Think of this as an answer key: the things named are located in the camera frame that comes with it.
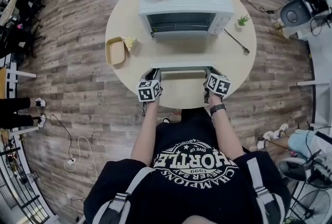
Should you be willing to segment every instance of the round table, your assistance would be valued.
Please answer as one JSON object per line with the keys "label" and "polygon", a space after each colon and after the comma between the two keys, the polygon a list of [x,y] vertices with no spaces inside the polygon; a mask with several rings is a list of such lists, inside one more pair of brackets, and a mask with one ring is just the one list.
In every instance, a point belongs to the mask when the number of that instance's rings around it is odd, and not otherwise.
{"label": "round table", "polygon": [[[232,0],[235,11],[226,30],[242,43],[250,54],[245,55],[239,44],[224,31],[207,38],[156,40],[145,31],[139,16],[139,0],[120,0],[109,17],[105,39],[132,36],[137,46],[124,62],[113,70],[122,83],[137,94],[141,76],[152,63],[213,61],[216,68],[231,81],[227,96],[232,94],[247,78],[256,56],[256,32],[252,20],[242,30],[235,26],[237,19],[249,15],[240,0]],[[163,92],[160,105],[169,108],[198,108],[204,104],[204,72],[163,74]]]}

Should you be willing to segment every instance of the wooden tray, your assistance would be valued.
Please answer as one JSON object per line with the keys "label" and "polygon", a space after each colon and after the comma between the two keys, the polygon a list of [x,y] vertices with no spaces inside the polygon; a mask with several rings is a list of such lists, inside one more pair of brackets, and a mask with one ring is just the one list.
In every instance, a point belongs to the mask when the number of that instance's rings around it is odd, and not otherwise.
{"label": "wooden tray", "polygon": [[109,39],[106,42],[106,62],[110,65],[122,63],[125,60],[125,46],[121,37]]}

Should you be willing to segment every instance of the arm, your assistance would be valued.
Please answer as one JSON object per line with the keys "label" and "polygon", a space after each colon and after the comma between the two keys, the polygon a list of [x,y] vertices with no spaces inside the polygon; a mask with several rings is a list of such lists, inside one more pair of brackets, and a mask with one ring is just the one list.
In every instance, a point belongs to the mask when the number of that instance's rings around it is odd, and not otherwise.
{"label": "arm", "polygon": [[159,98],[148,104],[141,131],[131,152],[131,159],[142,161],[147,166],[151,165],[154,154],[158,108]]}
{"label": "arm", "polygon": [[[222,101],[220,97],[210,92],[210,107],[221,103]],[[226,111],[224,109],[216,111],[212,116],[212,121],[216,129],[217,141],[220,151],[232,160],[242,156],[242,145],[228,120]]]}

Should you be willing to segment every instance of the black watch band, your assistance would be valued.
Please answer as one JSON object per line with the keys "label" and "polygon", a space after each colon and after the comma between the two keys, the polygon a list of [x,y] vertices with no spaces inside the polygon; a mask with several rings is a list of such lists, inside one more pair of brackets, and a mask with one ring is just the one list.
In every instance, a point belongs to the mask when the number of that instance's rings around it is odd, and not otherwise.
{"label": "black watch band", "polygon": [[216,111],[221,110],[221,109],[226,110],[226,107],[225,107],[225,105],[224,105],[223,103],[211,107],[211,109],[210,109],[210,114],[211,114],[211,116],[212,116],[212,114],[214,114]]}

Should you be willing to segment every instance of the small potted plant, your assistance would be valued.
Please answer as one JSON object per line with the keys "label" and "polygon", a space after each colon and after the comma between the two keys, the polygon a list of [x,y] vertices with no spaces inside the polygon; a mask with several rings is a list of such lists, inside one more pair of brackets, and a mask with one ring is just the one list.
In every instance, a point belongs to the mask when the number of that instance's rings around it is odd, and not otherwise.
{"label": "small potted plant", "polygon": [[248,17],[248,15],[241,16],[241,18],[239,18],[236,23],[236,27],[241,30],[246,25],[249,19],[250,18]]}

